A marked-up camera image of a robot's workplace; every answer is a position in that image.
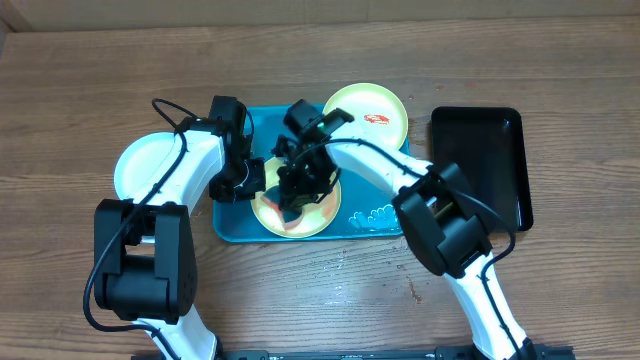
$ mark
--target robotic arm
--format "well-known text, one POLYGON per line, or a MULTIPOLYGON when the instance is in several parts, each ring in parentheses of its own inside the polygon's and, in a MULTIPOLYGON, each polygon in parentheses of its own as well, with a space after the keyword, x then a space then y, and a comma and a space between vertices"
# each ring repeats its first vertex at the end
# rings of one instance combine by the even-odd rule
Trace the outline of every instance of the robotic arm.
MULTIPOLYGON (((152 325, 183 359, 214 359, 218 351, 216 337, 193 306, 197 271, 189 214, 207 182, 211 197, 218 201, 246 200, 264 191, 263 160, 249 158, 251 137, 242 135, 246 111, 242 109, 235 98, 216 97, 208 119, 187 118, 180 124, 187 154, 131 224, 128 235, 111 248, 95 282, 101 308, 113 310, 122 320, 152 325), (137 245, 142 238, 155 240, 155 258, 126 254, 125 245, 137 245)), ((324 116, 301 100, 284 121, 297 141, 291 147, 281 137, 274 149, 287 163, 278 171, 281 209, 315 201, 326 191, 336 168, 360 174, 393 197, 409 247, 429 271, 444 275, 451 285, 469 319, 475 348, 483 356, 479 358, 536 358, 536 349, 509 310, 493 266, 486 271, 489 291, 485 291, 481 273, 493 258, 487 237, 493 225, 486 214, 448 191, 470 192, 457 166, 438 168, 393 148, 372 145, 375 138, 340 109, 324 116), (434 215, 430 207, 436 200, 440 210, 434 215)), ((152 175, 132 187, 135 190, 118 192, 121 199, 132 201, 104 200, 98 206, 96 259, 134 203, 149 193, 179 155, 179 146, 171 142, 149 145, 154 136, 158 135, 136 141, 119 161, 132 162, 133 168, 146 166, 152 175)), ((119 176, 128 175, 116 169, 116 181, 119 176)), ((157 334, 147 332, 169 358, 157 334)))

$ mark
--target blue mat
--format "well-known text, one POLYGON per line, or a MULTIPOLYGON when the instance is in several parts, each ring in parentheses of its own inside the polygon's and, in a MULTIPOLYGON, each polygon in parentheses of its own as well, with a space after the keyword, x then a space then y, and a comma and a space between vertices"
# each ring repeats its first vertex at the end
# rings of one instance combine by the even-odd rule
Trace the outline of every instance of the blue mat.
MULTIPOLYGON (((314 105, 322 112, 324 105, 314 105)), ((290 105, 256 106, 248 110, 255 123, 253 156, 273 157, 271 149, 279 134, 294 137, 282 120, 290 105)), ((249 119, 245 124, 245 134, 250 131, 249 119)), ((409 141, 400 148, 409 154, 409 141)), ((340 175, 342 202, 335 219, 324 230, 304 239, 288 239, 271 233, 264 228, 253 214, 249 201, 235 204, 213 203, 213 228, 225 241, 230 243, 319 241, 333 239, 358 239, 402 234, 391 199, 351 171, 343 170, 340 175)))

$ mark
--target wooden table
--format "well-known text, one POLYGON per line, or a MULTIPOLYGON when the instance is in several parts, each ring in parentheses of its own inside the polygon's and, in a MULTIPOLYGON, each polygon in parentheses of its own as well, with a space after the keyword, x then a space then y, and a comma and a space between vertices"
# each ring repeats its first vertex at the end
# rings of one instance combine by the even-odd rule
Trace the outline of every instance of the wooden table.
MULTIPOLYGON (((140 333, 94 331, 81 311, 93 212, 115 197, 116 160, 168 130, 151 98, 205 114, 215 94, 322 102, 363 81, 405 101, 420 157, 437 106, 520 111, 535 225, 497 266, 511 309, 537 343, 637 358, 638 17, 10 34, 0 58, 0 357, 154 349, 140 333)), ((196 304, 227 349, 471 342, 448 285, 402 238, 231 246, 213 232, 207 197, 191 225, 196 304)))

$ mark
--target plate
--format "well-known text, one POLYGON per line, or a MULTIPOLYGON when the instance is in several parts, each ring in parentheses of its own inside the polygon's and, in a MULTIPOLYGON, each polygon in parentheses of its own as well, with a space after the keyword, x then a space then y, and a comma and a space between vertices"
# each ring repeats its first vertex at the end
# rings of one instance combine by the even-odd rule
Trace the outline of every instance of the plate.
MULTIPOLYGON (((264 164, 265 189, 268 191, 278 185, 277 170, 284 163, 278 158, 272 158, 264 164)), ((257 192, 251 200, 251 208, 256 218, 267 230, 276 235, 287 238, 304 238, 313 236, 324 230, 338 214, 342 199, 342 188, 338 181, 333 191, 320 204, 307 204, 302 207, 302 215, 294 227, 285 229, 282 213, 269 204, 264 197, 265 192, 257 192)))
POLYGON ((407 110, 385 87, 369 83, 344 87, 329 98, 322 112, 328 114, 335 108, 353 115, 358 124, 394 149, 400 149, 407 138, 407 110))

